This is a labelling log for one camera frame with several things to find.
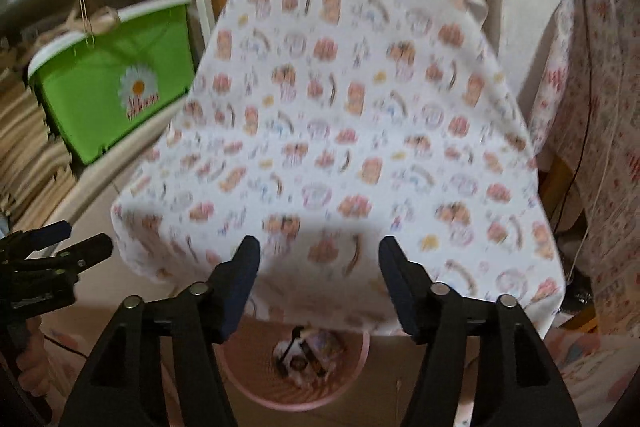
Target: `human hand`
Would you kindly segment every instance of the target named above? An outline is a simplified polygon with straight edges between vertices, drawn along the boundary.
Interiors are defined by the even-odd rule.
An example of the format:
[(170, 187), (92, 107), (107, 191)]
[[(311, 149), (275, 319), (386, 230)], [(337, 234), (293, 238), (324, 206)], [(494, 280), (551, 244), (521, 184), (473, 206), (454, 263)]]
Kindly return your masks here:
[(49, 391), (49, 357), (44, 349), (44, 335), (40, 331), (40, 317), (27, 320), (31, 333), (27, 348), (15, 360), (22, 371), (18, 383), (33, 396), (44, 396)]

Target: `white patterned cloth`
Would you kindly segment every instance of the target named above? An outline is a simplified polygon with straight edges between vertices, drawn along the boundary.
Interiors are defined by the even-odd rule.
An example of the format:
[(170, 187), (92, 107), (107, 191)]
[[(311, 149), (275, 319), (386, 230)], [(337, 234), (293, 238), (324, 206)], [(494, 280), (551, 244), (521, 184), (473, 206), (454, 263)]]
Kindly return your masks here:
[(138, 273), (186, 285), (245, 235), (248, 312), (398, 331), (378, 269), (395, 235), (465, 296), (563, 294), (533, 150), (486, 44), (483, 0), (229, 0), (184, 111), (113, 206)]

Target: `black cable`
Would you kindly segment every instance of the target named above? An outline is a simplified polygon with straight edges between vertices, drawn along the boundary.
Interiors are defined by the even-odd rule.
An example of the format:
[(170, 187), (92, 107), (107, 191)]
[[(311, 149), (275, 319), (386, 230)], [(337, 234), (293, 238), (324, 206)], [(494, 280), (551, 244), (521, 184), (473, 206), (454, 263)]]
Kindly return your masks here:
[(83, 357), (85, 360), (89, 358), (84, 353), (80, 353), (80, 351), (71, 349), (70, 347), (65, 346), (65, 344), (59, 343), (56, 339), (52, 339), (49, 335), (44, 335), (44, 338), (47, 339), (50, 343), (56, 344), (56, 346), (61, 347), (62, 349), (65, 349), (66, 351), (73, 353), (74, 355), (78, 355), (78, 357)]
[(587, 146), (587, 140), (589, 137), (589, 127), (591, 124), (591, 91), (593, 87), (593, 63), (591, 61), (591, 37), (589, 35), (589, 16), (587, 11), (587, 0), (582, 0), (582, 10), (584, 12), (584, 28), (585, 28), (585, 36), (587, 39), (587, 62), (589, 65), (589, 114), (587, 115), (587, 125), (584, 128), (584, 139), (582, 140), (582, 149), (580, 150), (580, 159), (578, 159), (578, 165), (575, 168), (574, 177), (571, 178), (571, 183), (566, 189), (564, 193), (564, 198), (562, 199), (562, 206), (560, 207), (560, 214), (558, 216), (558, 221), (556, 221), (556, 225), (554, 227), (554, 237), (558, 233), (558, 227), (560, 226), (560, 221), (562, 220), (562, 214), (564, 213), (564, 206), (566, 204), (567, 197), (569, 197), (569, 191), (571, 187), (574, 186), (575, 179), (578, 177), (578, 172), (580, 171), (580, 166), (582, 165), (582, 160), (584, 158), (584, 150)]

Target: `white cord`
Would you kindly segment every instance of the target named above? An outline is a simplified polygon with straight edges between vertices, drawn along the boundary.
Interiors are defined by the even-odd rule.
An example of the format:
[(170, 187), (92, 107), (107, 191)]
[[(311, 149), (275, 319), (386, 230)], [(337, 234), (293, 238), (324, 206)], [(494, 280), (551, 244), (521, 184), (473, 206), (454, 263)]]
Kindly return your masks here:
[[(596, 197), (594, 198), (593, 204), (591, 205), (590, 217), (588, 217), (587, 219), (587, 229), (584, 231), (584, 235), (582, 236), (582, 240), (580, 241), (580, 246), (578, 247), (578, 250), (575, 252), (574, 262), (571, 265), (571, 270), (569, 271), (567, 280), (571, 280), (571, 277), (574, 274), (575, 264), (578, 261), (578, 256), (580, 255), (580, 252), (582, 251), (582, 247), (589, 235), (589, 231), (591, 230), (591, 224), (593, 223), (593, 216), (596, 213), (596, 206), (598, 203), (598, 199), (600, 198), (602, 187), (604, 186), (604, 180), (607, 177), (607, 168), (609, 167), (609, 160), (611, 156), (611, 149), (613, 147), (613, 140), (616, 136), (616, 129), (618, 127), (618, 123), (620, 120), (620, 92), (622, 91), (622, 78), (624, 76), (625, 63), (623, 60), (622, 39), (620, 38), (620, 24), (618, 22), (618, 12), (616, 10), (616, 2), (615, 0), (609, 0), (609, 4), (611, 6), (611, 14), (613, 17), (613, 22), (616, 25), (616, 33), (618, 34), (618, 47), (620, 49), (620, 75), (618, 76), (618, 93), (616, 97), (616, 111), (615, 111), (615, 116), (611, 126), (611, 138), (609, 140), (609, 146), (607, 147), (607, 154), (605, 155), (605, 163), (604, 163), (604, 169), (602, 171), (602, 178), (600, 179), (600, 184), (598, 185), (598, 190), (596, 191)], [(589, 31), (587, 21), (585, 21), (584, 24), (586, 27), (586, 31)]]

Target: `stack of folded cloth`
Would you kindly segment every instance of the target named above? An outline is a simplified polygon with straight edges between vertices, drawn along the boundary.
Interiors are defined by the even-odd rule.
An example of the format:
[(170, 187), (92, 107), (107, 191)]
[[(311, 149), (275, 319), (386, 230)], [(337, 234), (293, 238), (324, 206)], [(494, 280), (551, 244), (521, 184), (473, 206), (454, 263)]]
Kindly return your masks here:
[(0, 214), (12, 231), (41, 227), (76, 183), (71, 155), (14, 65), (15, 52), (0, 51)]

